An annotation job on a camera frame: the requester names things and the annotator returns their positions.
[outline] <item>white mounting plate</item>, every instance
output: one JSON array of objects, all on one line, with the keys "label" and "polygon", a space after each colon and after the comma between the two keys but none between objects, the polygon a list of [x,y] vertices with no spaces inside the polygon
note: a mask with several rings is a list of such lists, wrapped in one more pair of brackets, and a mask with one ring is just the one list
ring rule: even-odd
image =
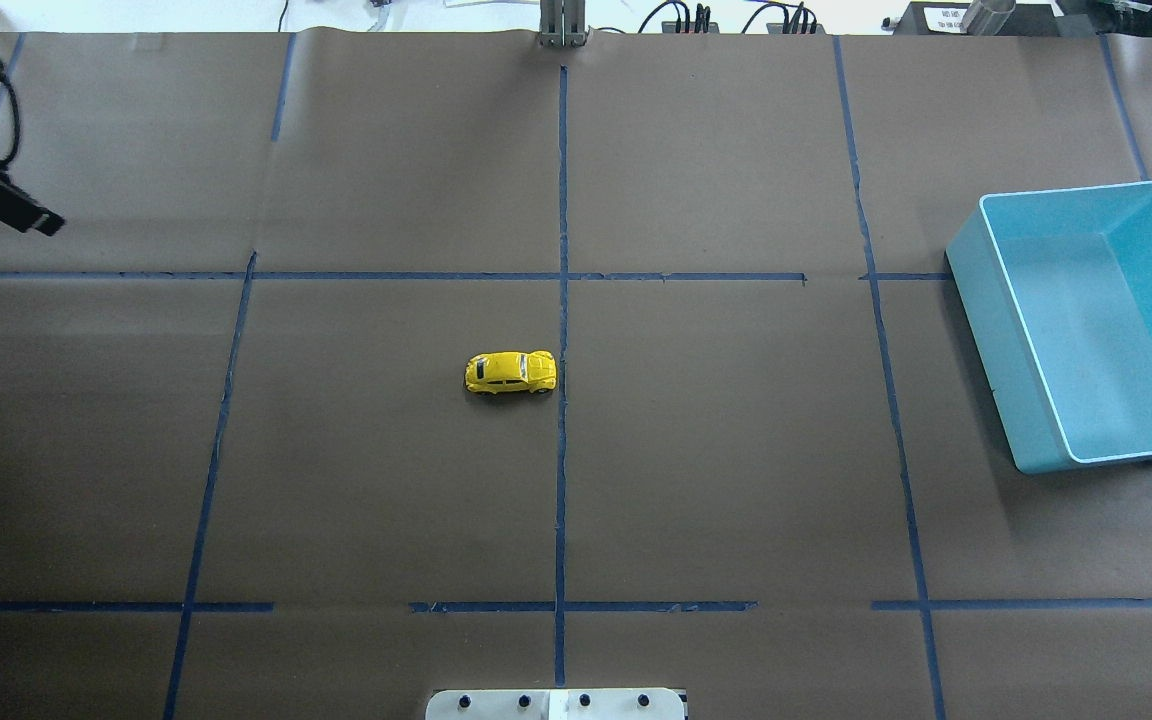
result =
[{"label": "white mounting plate", "polygon": [[[518,698],[530,702],[521,706]],[[588,696],[589,705],[581,705]],[[647,705],[639,705],[639,696]],[[461,707],[461,698],[468,706]],[[668,688],[520,689],[441,691],[429,698],[425,720],[685,720],[687,703]]]}]

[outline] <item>metal bracket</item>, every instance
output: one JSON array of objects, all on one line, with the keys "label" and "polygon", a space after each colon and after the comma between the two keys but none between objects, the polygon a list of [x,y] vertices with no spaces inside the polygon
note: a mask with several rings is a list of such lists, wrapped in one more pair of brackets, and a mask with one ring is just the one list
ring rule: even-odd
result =
[{"label": "metal bracket", "polygon": [[588,37],[585,0],[540,0],[540,45],[579,47]]},{"label": "metal bracket", "polygon": [[684,698],[666,688],[442,691],[429,698],[425,720],[685,720]]}]

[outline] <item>grid line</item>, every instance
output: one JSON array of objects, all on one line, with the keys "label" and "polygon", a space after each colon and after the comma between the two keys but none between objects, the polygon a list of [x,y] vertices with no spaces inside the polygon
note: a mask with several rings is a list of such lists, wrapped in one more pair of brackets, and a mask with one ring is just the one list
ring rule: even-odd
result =
[{"label": "grid line", "polygon": [[[0,601],[0,612],[181,612],[183,602]],[[195,612],[273,612],[273,602],[196,602]]]},{"label": "grid line", "polygon": [[954,275],[950,273],[865,273],[861,275],[858,281],[873,281],[878,282],[946,282],[952,281]]},{"label": "grid line", "polygon": [[1123,132],[1128,136],[1128,147],[1132,150],[1132,160],[1137,164],[1137,173],[1139,174],[1142,181],[1147,181],[1149,173],[1144,168],[1144,158],[1140,156],[1140,146],[1135,139],[1135,129],[1132,128],[1132,118],[1128,115],[1128,106],[1123,101],[1123,90],[1119,86],[1119,73],[1114,69],[1114,51],[1111,50],[1111,40],[1108,37],[1100,36],[1101,41],[1101,56],[1105,58],[1105,71],[1111,78],[1111,92],[1114,94],[1114,104],[1119,109],[1119,120],[1123,122]]},{"label": "grid line", "polygon": [[[0,270],[0,281],[242,281],[242,270]],[[454,270],[264,270],[253,281],[561,282],[562,273]],[[570,282],[808,282],[804,273],[567,273]]]},{"label": "grid line", "polygon": [[882,297],[878,288],[878,267],[874,259],[873,240],[869,233],[864,202],[861,200],[861,159],[856,151],[856,135],[851,121],[851,105],[847,99],[847,77],[842,63],[842,41],[833,37],[833,58],[838,69],[838,97],[842,103],[842,123],[847,135],[847,154],[851,165],[851,184],[856,196],[856,218],[864,238],[865,268],[869,280],[869,297],[874,310],[874,328],[878,332],[878,355],[882,361],[882,381],[887,386],[887,411],[890,416],[892,433],[896,437],[896,454],[900,458],[901,491],[905,498],[905,532],[909,536],[909,553],[914,561],[914,584],[918,588],[919,620],[923,623],[923,646],[927,655],[927,672],[932,684],[932,705],[937,720],[945,720],[945,694],[941,688],[940,660],[937,659],[937,632],[932,626],[932,611],[927,606],[927,574],[923,569],[923,547],[918,535],[918,513],[914,507],[914,485],[909,478],[909,460],[905,456],[905,433],[901,429],[900,403],[896,399],[896,378],[892,373],[890,348],[887,346],[887,327],[882,323]]},{"label": "grid line", "polygon": [[[416,615],[468,615],[483,612],[554,612],[556,602],[409,602]],[[753,600],[694,601],[563,601],[563,612],[745,612],[758,607]]]},{"label": "grid line", "polygon": [[554,687],[567,684],[567,65],[558,70],[558,463],[554,503]]},{"label": "grid line", "polygon": [[878,600],[878,612],[929,611],[1152,611],[1152,597],[1029,597],[979,598],[979,600]]},{"label": "grid line", "polygon": [[247,305],[251,301],[252,273],[256,270],[256,252],[247,260],[247,278],[243,278],[243,291],[238,297],[238,316],[234,320],[234,338],[229,344],[229,364],[225,369],[223,392],[220,395],[220,411],[215,415],[215,435],[211,442],[211,461],[207,465],[207,483],[202,491],[202,508],[198,511],[198,529],[194,539],[194,556],[189,561],[189,577],[185,581],[184,602],[180,609],[180,628],[177,629],[177,647],[172,660],[172,679],[168,683],[168,697],[162,708],[162,720],[172,720],[175,715],[175,702],[180,689],[180,673],[184,669],[184,653],[189,644],[189,623],[194,619],[195,598],[198,593],[198,573],[202,569],[202,551],[207,539],[207,523],[211,520],[211,501],[215,497],[217,478],[220,475],[220,450],[223,445],[225,429],[229,424],[229,403],[234,395],[234,366],[238,364],[238,342],[243,338],[247,325]]},{"label": "grid line", "polygon": [[278,103],[274,105],[274,126],[270,128],[270,142],[278,142],[283,131],[283,107],[287,105],[287,88],[291,83],[291,59],[296,56],[296,36],[287,36],[287,55],[283,55],[283,81],[278,86]]}]

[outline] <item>toy car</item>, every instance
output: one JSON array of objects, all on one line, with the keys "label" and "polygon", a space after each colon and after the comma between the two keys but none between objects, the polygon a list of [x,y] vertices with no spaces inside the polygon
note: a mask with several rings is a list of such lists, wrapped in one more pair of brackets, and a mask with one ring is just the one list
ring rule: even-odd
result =
[{"label": "toy car", "polygon": [[465,389],[479,395],[541,393],[554,387],[558,387],[558,364],[544,350],[475,355],[465,365]]}]

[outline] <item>black cable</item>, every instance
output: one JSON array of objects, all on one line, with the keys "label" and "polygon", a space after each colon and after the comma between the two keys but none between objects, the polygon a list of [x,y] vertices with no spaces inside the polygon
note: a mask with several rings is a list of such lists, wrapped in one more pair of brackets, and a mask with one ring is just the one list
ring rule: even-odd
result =
[{"label": "black cable", "polygon": [[641,24],[639,26],[639,32],[643,32],[644,29],[649,28],[649,22],[652,22],[652,18],[655,16],[655,14],[658,14],[660,10],[666,9],[667,6],[669,5],[673,5],[673,12],[680,15],[679,23],[682,23],[681,26],[690,26],[691,8],[689,8],[687,3],[682,3],[681,0],[664,0],[664,3],[659,3],[658,6],[655,6],[655,8],[647,14],[647,17],[643,20],[643,24]]},{"label": "black cable", "polygon": [[781,3],[763,3],[759,6],[758,9],[755,10],[753,15],[750,15],[749,21],[745,23],[745,26],[742,26],[740,29],[741,35],[745,35],[745,31],[748,31],[749,26],[751,26],[751,24],[755,23],[755,18],[758,18],[758,15],[763,14],[763,10],[768,8],[780,8],[781,13],[785,13],[785,26],[790,26],[790,6]]},{"label": "black cable", "polygon": [[20,100],[15,96],[15,86],[12,81],[3,77],[1,82],[3,88],[8,90],[8,104],[12,105],[12,150],[8,150],[8,156],[0,160],[0,169],[6,169],[20,152]]},{"label": "black cable", "polygon": [[801,31],[803,31],[803,35],[814,35],[814,26],[817,26],[814,13],[812,13],[812,10],[810,10],[805,5],[801,5],[799,8],[803,9],[803,24],[799,26]]}]

